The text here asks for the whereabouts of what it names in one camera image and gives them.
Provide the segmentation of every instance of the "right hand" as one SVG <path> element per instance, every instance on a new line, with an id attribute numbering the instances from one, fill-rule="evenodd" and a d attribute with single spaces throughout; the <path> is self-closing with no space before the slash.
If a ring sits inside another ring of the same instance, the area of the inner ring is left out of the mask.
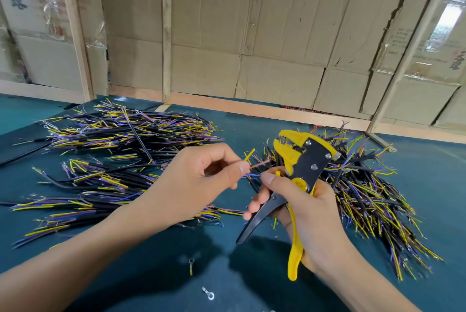
<path id="1" fill-rule="evenodd" d="M 285 174 L 284 167 L 273 167 L 262 173 L 263 185 L 253 197 L 243 218 L 249 220 L 252 213 L 269 200 L 270 191 L 281 194 L 294 210 L 298 234 L 305 251 L 301 262 L 306 268 L 318 273 L 341 263 L 355 248 L 341 225 L 333 189 L 324 181 L 317 180 L 314 195 L 310 196 L 288 178 L 275 176 L 276 171 Z M 285 226 L 292 239 L 293 226 L 288 209 L 283 206 L 273 216 Z"/>

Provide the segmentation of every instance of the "teal table surface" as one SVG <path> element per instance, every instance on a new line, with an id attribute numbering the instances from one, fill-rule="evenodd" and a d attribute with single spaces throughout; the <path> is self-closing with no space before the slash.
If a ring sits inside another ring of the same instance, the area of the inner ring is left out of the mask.
<path id="1" fill-rule="evenodd" d="M 119 103 L 140 109 L 154 104 L 118 99 Z M 2 103 L 0 111 L 3 111 L 3 123 L 14 117 L 13 113 L 5 114 Z M 177 105 L 171 106 L 169 111 L 197 112 L 215 122 L 218 129 L 223 129 L 218 135 L 240 155 L 252 148 L 261 152 L 265 140 L 275 138 L 282 129 L 312 129 L 310 125 L 294 122 Z M 28 117 L 34 121 L 40 118 Z M 44 135 L 47 135 L 46 130 L 37 124 L 1 135 L 0 162 L 37 146 L 37 143 L 16 147 L 11 144 Z M 354 234 L 351 227 L 348 228 L 348 237 L 381 274 L 423 311 L 463 311 L 466 196 L 461 181 L 466 170 L 466 146 L 387 135 L 383 138 L 398 149 L 395 154 L 383 156 L 384 163 L 398 171 L 387 180 L 405 194 L 407 202 L 418 211 L 423 221 L 420 228 L 428 238 L 422 242 L 443 257 L 445 263 L 431 259 L 428 262 L 433 274 L 416 281 L 405 274 L 405 281 L 399 282 L 381 242 L 362 239 Z M 36 166 L 51 176 L 63 178 L 60 162 L 86 156 L 86 153 L 72 156 L 60 156 L 55 152 L 37 153 L 0 168 L 0 200 L 21 201 L 66 194 L 53 186 L 38 184 L 40 175 L 31 167 Z M 248 181 L 241 180 L 236 190 L 226 190 L 214 204 L 244 209 L 253 195 Z M 52 211 L 47 210 L 12 212 L 7 207 L 0 207 L 0 272 L 67 238 L 63 234 L 53 234 L 19 249 L 11 249 L 11 243 L 37 225 L 34 219 L 50 213 Z M 194 230 L 171 227 L 139 244 L 100 274 L 67 311 L 347 311 L 340 299 L 302 266 L 298 280 L 288 280 L 290 243 L 282 226 L 274 231 L 273 221 L 266 220 L 246 243 L 236 246 L 235 240 L 243 227 L 242 218 L 225 215 L 222 220 L 224 227 L 203 225 L 195 226 Z M 191 257 L 195 258 L 192 277 L 188 264 Z M 44 282 L 49 285 L 59 283 Z M 207 299 L 202 286 L 215 293 L 213 301 Z"/>

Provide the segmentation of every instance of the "left hand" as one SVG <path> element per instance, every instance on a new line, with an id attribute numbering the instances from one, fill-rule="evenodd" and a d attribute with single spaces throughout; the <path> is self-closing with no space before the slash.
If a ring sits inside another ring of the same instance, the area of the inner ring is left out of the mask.
<path id="1" fill-rule="evenodd" d="M 127 210 L 130 220 L 150 236 L 194 217 L 225 189 L 236 189 L 247 173 L 249 163 L 225 143 L 187 147 L 175 156 L 154 185 L 120 209 Z"/>

